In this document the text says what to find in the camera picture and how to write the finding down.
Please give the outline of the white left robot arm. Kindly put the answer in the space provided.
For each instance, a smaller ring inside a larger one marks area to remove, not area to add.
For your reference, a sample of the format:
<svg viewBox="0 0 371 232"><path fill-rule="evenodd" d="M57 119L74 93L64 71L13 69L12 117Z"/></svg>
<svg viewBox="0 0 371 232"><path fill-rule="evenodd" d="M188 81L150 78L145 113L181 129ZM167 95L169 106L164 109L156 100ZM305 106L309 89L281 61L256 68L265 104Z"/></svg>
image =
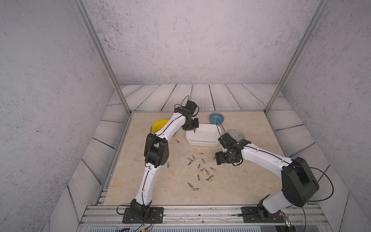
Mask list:
<svg viewBox="0 0 371 232"><path fill-rule="evenodd" d="M199 128L199 119L174 113L171 119L155 134L149 134L145 145L145 173L135 196L135 201L141 206L148 206L152 202L158 171L169 158L169 141L182 128L185 131L195 131Z"/></svg>

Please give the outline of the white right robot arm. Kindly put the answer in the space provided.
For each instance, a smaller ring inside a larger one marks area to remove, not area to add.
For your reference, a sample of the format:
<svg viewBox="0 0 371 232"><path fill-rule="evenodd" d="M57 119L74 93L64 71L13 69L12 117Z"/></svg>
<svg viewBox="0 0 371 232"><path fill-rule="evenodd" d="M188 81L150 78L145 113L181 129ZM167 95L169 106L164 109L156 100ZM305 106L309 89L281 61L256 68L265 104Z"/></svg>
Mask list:
<svg viewBox="0 0 371 232"><path fill-rule="evenodd" d="M275 214L289 206L303 207L319 190L319 183L303 158L279 156L242 141L225 152L215 153L215 158L217 165L228 163L237 166L244 160L251 161L281 179L282 189L257 204L258 212L262 215Z"/></svg>

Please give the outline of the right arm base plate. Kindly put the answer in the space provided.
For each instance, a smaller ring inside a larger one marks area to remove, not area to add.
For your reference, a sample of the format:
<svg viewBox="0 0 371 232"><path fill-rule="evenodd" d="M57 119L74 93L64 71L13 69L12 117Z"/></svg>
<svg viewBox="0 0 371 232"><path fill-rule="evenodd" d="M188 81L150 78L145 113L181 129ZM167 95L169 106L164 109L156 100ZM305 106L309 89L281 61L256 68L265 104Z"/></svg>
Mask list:
<svg viewBox="0 0 371 232"><path fill-rule="evenodd" d="M241 208L239 217L243 218L244 223L285 223L282 213L271 214L263 208L256 206L246 206Z"/></svg>

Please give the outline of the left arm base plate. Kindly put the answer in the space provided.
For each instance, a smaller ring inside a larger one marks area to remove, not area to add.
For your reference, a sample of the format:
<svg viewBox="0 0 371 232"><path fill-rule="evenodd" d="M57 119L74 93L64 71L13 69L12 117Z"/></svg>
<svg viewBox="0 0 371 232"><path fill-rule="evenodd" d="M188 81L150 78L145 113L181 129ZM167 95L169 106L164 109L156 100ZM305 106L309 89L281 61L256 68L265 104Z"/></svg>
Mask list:
<svg viewBox="0 0 371 232"><path fill-rule="evenodd" d="M122 223L123 224L139 224L139 223L153 223L161 224L163 222L164 208L163 207L149 207L144 211L132 208L126 208Z"/></svg>

